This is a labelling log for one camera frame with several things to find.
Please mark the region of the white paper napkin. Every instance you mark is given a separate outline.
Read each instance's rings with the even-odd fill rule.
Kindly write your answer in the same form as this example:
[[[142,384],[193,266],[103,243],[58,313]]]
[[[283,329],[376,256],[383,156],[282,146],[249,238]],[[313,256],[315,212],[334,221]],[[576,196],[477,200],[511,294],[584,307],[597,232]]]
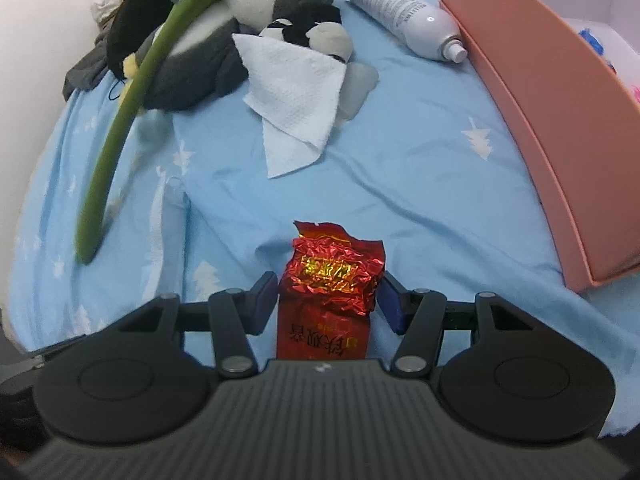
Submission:
[[[270,179],[314,164],[332,132],[346,65],[271,38],[235,34],[248,73],[244,102],[262,118]]]

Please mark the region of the black clothing pile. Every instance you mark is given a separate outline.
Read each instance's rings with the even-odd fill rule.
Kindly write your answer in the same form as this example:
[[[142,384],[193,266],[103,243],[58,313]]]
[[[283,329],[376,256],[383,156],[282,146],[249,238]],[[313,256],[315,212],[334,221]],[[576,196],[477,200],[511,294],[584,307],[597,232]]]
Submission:
[[[62,96],[67,101],[75,90],[89,91],[107,72],[124,80],[122,63],[138,50],[143,41],[168,17],[170,0],[124,0],[111,26],[96,40],[94,48],[65,75]]]

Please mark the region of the white spray can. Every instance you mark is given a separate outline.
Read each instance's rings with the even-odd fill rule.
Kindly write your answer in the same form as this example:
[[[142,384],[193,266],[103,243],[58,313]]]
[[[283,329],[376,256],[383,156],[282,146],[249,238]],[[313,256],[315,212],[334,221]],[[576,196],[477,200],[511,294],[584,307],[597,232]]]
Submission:
[[[349,0],[414,54],[460,64],[468,57],[456,21],[424,0]]]

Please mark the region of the red foil packet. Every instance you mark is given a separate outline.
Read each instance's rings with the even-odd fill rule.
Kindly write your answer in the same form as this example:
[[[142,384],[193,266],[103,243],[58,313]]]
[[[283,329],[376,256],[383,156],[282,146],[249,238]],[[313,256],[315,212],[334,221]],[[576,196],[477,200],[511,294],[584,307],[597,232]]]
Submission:
[[[362,360],[375,292],[385,271],[380,240],[335,223],[295,223],[293,255],[279,284],[279,360]]]

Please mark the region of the blue red plastic bag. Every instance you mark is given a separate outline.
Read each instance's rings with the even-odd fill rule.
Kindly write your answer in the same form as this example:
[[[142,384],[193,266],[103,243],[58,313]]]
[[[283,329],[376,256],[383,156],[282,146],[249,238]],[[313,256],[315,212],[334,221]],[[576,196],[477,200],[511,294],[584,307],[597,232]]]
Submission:
[[[604,45],[596,36],[593,35],[593,33],[591,32],[591,29],[583,28],[578,32],[578,35],[581,36],[582,39],[585,40],[585,42],[590,45],[590,48],[594,52],[596,52],[596,55],[599,58],[602,58],[603,62],[605,62],[608,68],[612,70],[614,74],[616,74],[616,69],[613,63],[605,56]]]

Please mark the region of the pink cardboard box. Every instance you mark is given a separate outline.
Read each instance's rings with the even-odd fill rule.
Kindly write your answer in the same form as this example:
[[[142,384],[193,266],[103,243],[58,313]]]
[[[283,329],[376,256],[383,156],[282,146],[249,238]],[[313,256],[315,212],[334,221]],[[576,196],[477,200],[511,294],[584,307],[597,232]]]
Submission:
[[[442,0],[509,126],[565,285],[639,269],[639,0]],[[578,35],[590,28],[616,74]]]

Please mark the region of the green long-handled brush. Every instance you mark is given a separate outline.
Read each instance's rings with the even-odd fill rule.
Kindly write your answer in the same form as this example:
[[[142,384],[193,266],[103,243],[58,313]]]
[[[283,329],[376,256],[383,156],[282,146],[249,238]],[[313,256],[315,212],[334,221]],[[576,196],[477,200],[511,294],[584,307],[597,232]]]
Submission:
[[[125,92],[94,167],[78,216],[75,252],[82,264],[92,261],[103,238],[104,214],[120,154],[153,79],[188,27],[217,0],[171,0],[172,8]]]

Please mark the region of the small black white plush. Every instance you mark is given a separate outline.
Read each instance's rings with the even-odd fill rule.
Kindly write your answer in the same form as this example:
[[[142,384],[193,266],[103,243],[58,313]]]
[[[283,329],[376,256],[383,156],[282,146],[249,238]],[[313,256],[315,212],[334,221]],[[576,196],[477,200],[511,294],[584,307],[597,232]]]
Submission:
[[[332,4],[302,6],[288,16],[275,18],[259,36],[296,44],[343,63],[348,63],[354,52],[341,10]]]

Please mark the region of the light blue star bedsheet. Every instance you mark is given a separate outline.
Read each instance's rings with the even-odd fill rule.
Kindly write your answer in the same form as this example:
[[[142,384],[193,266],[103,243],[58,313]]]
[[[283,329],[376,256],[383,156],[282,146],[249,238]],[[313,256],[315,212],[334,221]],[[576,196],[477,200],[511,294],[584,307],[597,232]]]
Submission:
[[[136,120],[112,188],[104,246],[76,261],[81,201],[117,107],[105,74],[51,129],[13,241],[3,323],[35,350],[102,330],[160,292],[186,301],[281,272],[296,221],[382,240],[402,284],[454,300],[493,290],[600,358],[616,399],[604,426],[639,421],[639,280],[563,283],[525,162],[475,70],[416,58],[349,4],[357,55],[378,71],[358,115],[311,166],[271,179],[262,121],[244,91]]]

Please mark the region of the pink feather bird toy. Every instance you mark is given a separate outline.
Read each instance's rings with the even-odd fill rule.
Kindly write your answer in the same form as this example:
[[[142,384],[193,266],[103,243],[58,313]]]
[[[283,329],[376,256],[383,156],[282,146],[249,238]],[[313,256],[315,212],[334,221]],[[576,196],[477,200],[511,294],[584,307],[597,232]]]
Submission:
[[[634,97],[634,99],[636,100],[636,102],[639,104],[640,103],[640,88],[638,86],[636,86],[635,84],[633,84],[631,86],[631,94]]]

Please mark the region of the grey penguin plush toy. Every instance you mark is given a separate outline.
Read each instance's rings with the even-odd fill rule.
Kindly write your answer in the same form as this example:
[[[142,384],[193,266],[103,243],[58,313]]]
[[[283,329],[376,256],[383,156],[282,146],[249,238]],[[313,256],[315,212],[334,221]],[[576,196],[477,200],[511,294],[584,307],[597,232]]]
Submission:
[[[288,16],[302,6],[332,3],[333,0],[217,0],[188,27],[171,49],[140,110],[180,112],[210,96],[226,96],[247,77],[234,45],[235,34],[257,34],[275,18]],[[163,24],[149,34],[136,52],[124,59],[122,69],[126,84],[119,104]]]

